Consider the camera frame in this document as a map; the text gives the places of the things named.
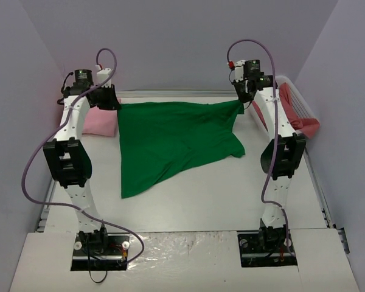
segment folded pink cloth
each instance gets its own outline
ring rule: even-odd
[[[279,93],[282,107],[284,108],[285,114],[292,127],[295,130],[300,130],[306,137],[311,139],[320,126],[319,121],[317,119],[303,119],[297,116],[292,108],[292,95],[287,83],[283,83],[279,86]],[[253,102],[252,105],[266,128],[265,120],[263,119],[259,106],[255,102]]]
[[[104,111],[95,106],[88,111],[85,117],[83,134],[114,137],[116,129],[116,111]]]

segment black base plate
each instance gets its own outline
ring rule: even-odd
[[[90,250],[90,265],[88,264],[88,255],[86,248],[78,251],[73,250],[71,271],[125,271],[127,269],[127,260],[122,260],[122,252],[116,245],[123,242],[130,242],[129,236],[126,235],[109,235],[108,247],[102,253],[95,253]]]
[[[297,266],[297,260],[290,255],[287,247],[280,244],[273,251],[265,251],[259,243],[258,232],[238,233],[239,253],[242,268],[256,268],[265,266]]]

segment wrinkled green cloth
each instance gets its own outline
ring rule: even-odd
[[[118,113],[122,198],[192,167],[245,154],[232,133],[238,100],[216,104],[145,102],[123,104]]]

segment plastic basket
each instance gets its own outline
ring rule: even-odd
[[[301,118],[315,118],[315,115],[313,114],[311,108],[307,105],[306,101],[300,94],[300,92],[297,90],[297,88],[294,86],[294,84],[291,82],[291,80],[286,76],[276,76],[276,82],[280,86],[283,83],[287,83],[290,87],[291,96],[292,96],[292,108],[294,112]],[[256,110],[253,106],[250,106],[248,109],[251,116],[254,118],[256,124],[260,127],[260,129],[268,135],[268,131],[266,130],[265,126],[260,120],[260,117],[258,116]],[[300,130],[295,131],[297,134],[302,134]]]

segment white tabletop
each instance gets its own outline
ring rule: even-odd
[[[218,103],[233,99],[236,97],[133,97],[122,102]],[[228,157],[186,170],[124,200],[120,198],[119,135],[84,136],[82,142],[93,167],[91,190],[100,216],[138,232],[258,229],[264,207],[260,194],[266,177],[260,155],[269,141],[247,112],[238,115],[234,134],[245,147],[244,157]],[[52,200],[70,203],[60,186],[55,188]],[[293,176],[286,210],[292,229],[325,228],[304,158]],[[107,228],[109,232],[118,231]],[[51,207],[45,232],[77,230],[77,217],[72,209]]]
[[[358,292],[335,229],[291,231],[298,266],[241,268],[237,233],[141,234],[145,252],[104,283],[70,271],[74,233],[29,234],[11,292],[257,291]],[[130,240],[130,254],[139,242]],[[104,272],[92,272],[95,280]]]

